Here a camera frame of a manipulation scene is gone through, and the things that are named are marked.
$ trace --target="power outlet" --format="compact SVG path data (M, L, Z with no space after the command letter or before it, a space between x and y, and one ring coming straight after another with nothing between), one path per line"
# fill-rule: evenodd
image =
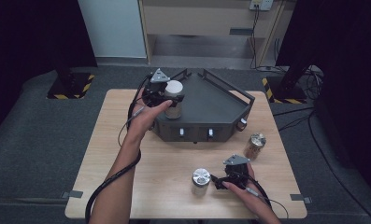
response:
M256 10L258 6L261 11L269 11L272 8L274 0L251 0L250 10Z

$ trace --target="person's right hand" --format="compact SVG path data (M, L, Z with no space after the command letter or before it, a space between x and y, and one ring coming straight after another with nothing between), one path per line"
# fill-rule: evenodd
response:
M249 169L249 175L255 179L254 171L252 170L251 164L247 164ZM264 199L256 197L255 195L249 193L246 189L240 189L233 183L229 182L222 182L222 184L232 191L237 197L243 201L246 207L255 214L258 218L261 219L263 223L280 223L276 214L272 211L272 209L265 203ZM257 187L249 181L247 183L247 188L253 189L259 195L262 195L261 192L257 189Z

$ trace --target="white wall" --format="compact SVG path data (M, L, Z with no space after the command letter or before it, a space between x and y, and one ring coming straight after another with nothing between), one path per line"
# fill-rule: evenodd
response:
M78 2L95 57L147 58L138 1Z

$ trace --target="can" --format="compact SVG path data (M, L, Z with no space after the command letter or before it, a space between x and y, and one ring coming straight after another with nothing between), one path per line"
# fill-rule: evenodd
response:
M244 148L244 156L252 161L255 161L265 144L266 138L262 133L252 134L246 144L246 147Z
M192 175L192 193L197 196L205 195L210 180L211 176L206 169L199 168L195 170Z
M179 81L170 80L164 90L164 95L176 97L182 94L183 85ZM177 119L181 117L182 102L178 102L175 107L168 107L164 114L168 119Z

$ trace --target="hand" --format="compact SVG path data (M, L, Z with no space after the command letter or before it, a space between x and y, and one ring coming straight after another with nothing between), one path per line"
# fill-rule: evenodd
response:
M254 170L252 170L251 164L247 163L247 167L249 169L249 175L255 179ZM233 183L229 182L222 182L222 184L232 191L241 201L246 205L246 207L257 217L261 219L263 223L280 223L278 218L276 217L275 213L272 209L265 203L265 201L255 195L250 194L245 189L240 189ZM255 187L252 182L247 183L247 187L255 190L259 195L261 192Z
M173 102L171 100L164 101L160 105L155 107L148 107L144 104L142 100L142 92L144 88L142 88L137 95L136 105L133 109L133 114L141 109L143 106L144 108L142 111L131 121L130 130L129 132L132 133L141 133L144 134L153 124L155 118L162 112L164 112Z

